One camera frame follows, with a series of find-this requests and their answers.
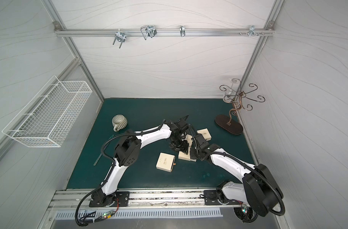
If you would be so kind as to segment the cream jewelry box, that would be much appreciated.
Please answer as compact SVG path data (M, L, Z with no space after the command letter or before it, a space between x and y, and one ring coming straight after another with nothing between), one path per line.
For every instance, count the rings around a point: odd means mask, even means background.
M188 144L189 144L189 147L191 147L192 146L192 143L193 143L193 140L192 140L192 136L191 135L186 135L186 141L188 142Z
M197 130L197 133L201 134L206 141L210 141L212 139L212 136L207 128Z
M174 155L160 153L157 164L156 164L157 169L166 171L166 172L172 172L174 165L175 165Z
M181 160L196 162L196 159L191 159L190 154L185 154L184 152L179 152L178 158Z

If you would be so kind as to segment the cream jewelry box top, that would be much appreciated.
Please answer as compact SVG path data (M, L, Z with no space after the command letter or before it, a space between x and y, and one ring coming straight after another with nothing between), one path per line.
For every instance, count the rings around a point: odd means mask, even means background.
M212 136L207 128L197 130L197 133L201 134L206 141L210 141L212 139Z

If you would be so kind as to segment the cream jewelry box front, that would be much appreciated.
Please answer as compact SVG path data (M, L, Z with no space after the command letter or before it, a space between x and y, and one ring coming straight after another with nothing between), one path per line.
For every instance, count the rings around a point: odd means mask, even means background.
M174 155L160 153L157 164L156 164L157 169L166 171L166 172L172 172L174 165L175 165Z

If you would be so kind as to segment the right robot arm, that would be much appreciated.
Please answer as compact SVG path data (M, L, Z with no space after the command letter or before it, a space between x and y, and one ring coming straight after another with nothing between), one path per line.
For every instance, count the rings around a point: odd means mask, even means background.
M244 222L253 222L258 216L264 217L269 213L277 216L285 214L283 193L265 165L246 163L227 153L219 145L209 144L192 125L187 125L183 133L189 133L192 137L190 154L195 159L218 166L240 181L239 184L225 181L215 192L204 192L203 198L207 203L238 204L236 214Z

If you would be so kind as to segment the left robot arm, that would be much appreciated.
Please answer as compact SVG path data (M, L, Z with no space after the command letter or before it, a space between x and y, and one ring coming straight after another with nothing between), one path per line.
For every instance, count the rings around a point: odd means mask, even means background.
M189 143L186 140L186 132L189 125L186 119L188 116L182 117L177 122L163 120L159 126L143 131L129 129L105 142L100 151L103 156L112 160L112 165L98 190L104 196L114 194L125 170L138 159L140 150L151 143L169 139L170 149L175 152L187 153ZM114 156L109 156L105 150L110 142L116 138L119 139L119 142L115 147Z

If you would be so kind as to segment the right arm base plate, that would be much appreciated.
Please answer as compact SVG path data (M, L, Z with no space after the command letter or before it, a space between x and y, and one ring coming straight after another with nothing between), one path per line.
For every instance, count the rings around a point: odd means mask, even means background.
M204 200L206 206L217 206L217 205L239 205L242 206L242 202L234 199L228 199L225 195L218 190L204 190L199 195Z

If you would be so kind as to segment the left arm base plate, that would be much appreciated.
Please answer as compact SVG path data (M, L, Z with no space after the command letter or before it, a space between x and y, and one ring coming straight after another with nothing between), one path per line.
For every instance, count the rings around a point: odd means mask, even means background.
M102 190L98 190L92 193L89 207L127 207L129 197L130 192L128 191L117 191L113 194L105 195Z

